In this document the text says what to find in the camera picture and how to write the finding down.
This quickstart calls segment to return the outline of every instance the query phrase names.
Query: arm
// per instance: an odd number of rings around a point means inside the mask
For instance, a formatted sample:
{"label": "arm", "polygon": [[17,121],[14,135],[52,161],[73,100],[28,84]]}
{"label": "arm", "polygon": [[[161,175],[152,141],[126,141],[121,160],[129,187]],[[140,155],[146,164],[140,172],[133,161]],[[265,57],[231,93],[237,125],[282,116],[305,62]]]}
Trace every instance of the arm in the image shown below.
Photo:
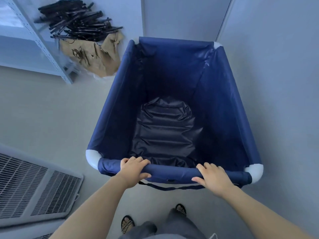
{"label": "arm", "polygon": [[151,176],[141,173],[149,163],[142,157],[124,158],[121,171],[88,198],[50,239],[105,239],[124,191]]}
{"label": "arm", "polygon": [[196,168],[204,179],[194,177],[192,180],[225,199],[257,239],[313,238],[233,185],[222,167],[205,163]]}

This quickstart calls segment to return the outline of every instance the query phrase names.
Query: foot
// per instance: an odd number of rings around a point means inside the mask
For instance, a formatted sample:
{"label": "foot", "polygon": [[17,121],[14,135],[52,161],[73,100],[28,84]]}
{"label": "foot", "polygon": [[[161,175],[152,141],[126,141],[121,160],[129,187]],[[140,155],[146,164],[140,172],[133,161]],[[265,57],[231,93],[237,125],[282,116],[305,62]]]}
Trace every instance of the foot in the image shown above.
{"label": "foot", "polygon": [[129,232],[133,227],[134,227],[134,221],[132,220],[132,218],[129,216],[125,216],[122,219],[122,224],[121,224],[122,233],[125,234]]}
{"label": "foot", "polygon": [[183,215],[186,216],[186,209],[185,209],[185,207],[184,207],[182,204],[177,204],[177,205],[175,206],[175,209],[176,209],[178,212],[180,212],[180,213],[182,213]]}

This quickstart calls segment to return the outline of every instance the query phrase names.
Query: crumpled brown paper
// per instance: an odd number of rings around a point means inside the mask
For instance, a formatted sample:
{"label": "crumpled brown paper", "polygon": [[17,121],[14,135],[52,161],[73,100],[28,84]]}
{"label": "crumpled brown paper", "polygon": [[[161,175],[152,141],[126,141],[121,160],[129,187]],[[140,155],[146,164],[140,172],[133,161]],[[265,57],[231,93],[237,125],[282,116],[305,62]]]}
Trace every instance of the crumpled brown paper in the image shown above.
{"label": "crumpled brown paper", "polygon": [[60,48],[65,55],[80,63],[88,71],[100,77],[111,76],[121,63],[116,48],[122,39],[121,32],[110,33],[101,47],[92,41],[60,40]]}

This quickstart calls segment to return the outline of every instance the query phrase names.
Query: sandal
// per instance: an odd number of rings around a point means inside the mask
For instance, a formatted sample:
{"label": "sandal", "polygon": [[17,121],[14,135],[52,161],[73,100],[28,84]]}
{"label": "sandal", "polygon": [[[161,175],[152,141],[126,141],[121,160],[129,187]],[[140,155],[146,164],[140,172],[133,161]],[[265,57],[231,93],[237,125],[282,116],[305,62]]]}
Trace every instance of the sandal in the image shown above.
{"label": "sandal", "polygon": [[123,234],[126,233],[127,229],[129,228],[130,225],[135,226],[133,219],[129,216],[126,215],[125,217],[123,217],[122,221],[121,221],[121,231]]}
{"label": "sandal", "polygon": [[186,209],[182,204],[177,204],[175,206],[175,210],[177,210],[178,212],[182,213],[183,215],[186,216]]}

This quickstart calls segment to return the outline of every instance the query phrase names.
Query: white drawstring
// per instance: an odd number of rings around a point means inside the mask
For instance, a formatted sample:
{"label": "white drawstring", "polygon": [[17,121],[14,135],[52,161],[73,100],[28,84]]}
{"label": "white drawstring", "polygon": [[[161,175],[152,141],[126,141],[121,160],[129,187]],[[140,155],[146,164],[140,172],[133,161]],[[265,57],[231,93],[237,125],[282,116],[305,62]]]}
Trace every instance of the white drawstring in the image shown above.
{"label": "white drawstring", "polygon": [[216,234],[216,233],[214,233],[213,235],[211,235],[211,237],[210,237],[209,239],[213,239],[213,238],[214,238],[214,236],[216,236],[216,239],[218,239],[218,237],[217,237],[217,234]]}

